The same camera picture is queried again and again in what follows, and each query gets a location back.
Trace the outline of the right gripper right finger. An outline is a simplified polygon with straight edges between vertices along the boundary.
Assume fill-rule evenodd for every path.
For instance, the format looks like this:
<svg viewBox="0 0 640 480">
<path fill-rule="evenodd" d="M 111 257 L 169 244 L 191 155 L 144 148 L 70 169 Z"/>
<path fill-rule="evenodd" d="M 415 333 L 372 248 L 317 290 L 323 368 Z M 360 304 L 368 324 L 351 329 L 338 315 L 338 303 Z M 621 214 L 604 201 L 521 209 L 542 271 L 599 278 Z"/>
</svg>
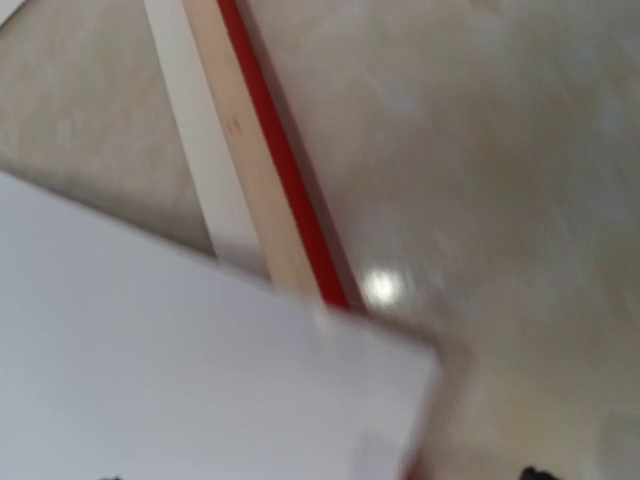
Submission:
<svg viewBox="0 0 640 480">
<path fill-rule="evenodd" d="M 524 468 L 518 477 L 519 480 L 560 480 L 556 475 L 546 471 L 537 469 L 533 466 Z"/>
</svg>

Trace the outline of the autumn forest photo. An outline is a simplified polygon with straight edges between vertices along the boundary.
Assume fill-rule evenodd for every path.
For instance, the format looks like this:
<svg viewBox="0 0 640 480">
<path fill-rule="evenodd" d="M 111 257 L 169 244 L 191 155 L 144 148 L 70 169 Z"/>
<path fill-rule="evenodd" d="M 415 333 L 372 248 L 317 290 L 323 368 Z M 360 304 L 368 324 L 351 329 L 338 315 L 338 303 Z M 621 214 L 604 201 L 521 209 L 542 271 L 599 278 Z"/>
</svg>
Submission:
<svg viewBox="0 0 640 480">
<path fill-rule="evenodd" d="M 5 479 L 399 479 L 427 345 L 1 178 Z"/>
</svg>

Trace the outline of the white mat board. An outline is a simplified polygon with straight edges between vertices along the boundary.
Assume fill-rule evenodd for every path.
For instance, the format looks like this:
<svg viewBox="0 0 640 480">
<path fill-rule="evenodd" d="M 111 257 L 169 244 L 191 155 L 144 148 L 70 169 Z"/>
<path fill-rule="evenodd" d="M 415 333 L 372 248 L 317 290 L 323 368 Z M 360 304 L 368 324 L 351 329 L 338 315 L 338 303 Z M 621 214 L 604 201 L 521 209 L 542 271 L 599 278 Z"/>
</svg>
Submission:
<svg viewBox="0 0 640 480">
<path fill-rule="evenodd" d="M 144 3 L 187 164 L 217 259 L 269 277 L 184 5 Z"/>
</svg>

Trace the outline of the red wooden picture frame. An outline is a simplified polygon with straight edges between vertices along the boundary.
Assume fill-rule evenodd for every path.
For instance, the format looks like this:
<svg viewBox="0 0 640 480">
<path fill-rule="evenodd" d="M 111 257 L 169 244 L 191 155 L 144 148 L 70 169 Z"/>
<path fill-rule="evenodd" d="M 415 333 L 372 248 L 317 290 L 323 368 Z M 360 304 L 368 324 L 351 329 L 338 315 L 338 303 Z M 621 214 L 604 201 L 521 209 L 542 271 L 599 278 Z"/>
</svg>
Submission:
<svg viewBox="0 0 640 480">
<path fill-rule="evenodd" d="M 273 284 L 365 313 L 307 189 L 237 3 L 187 1 L 184 8 Z"/>
</svg>

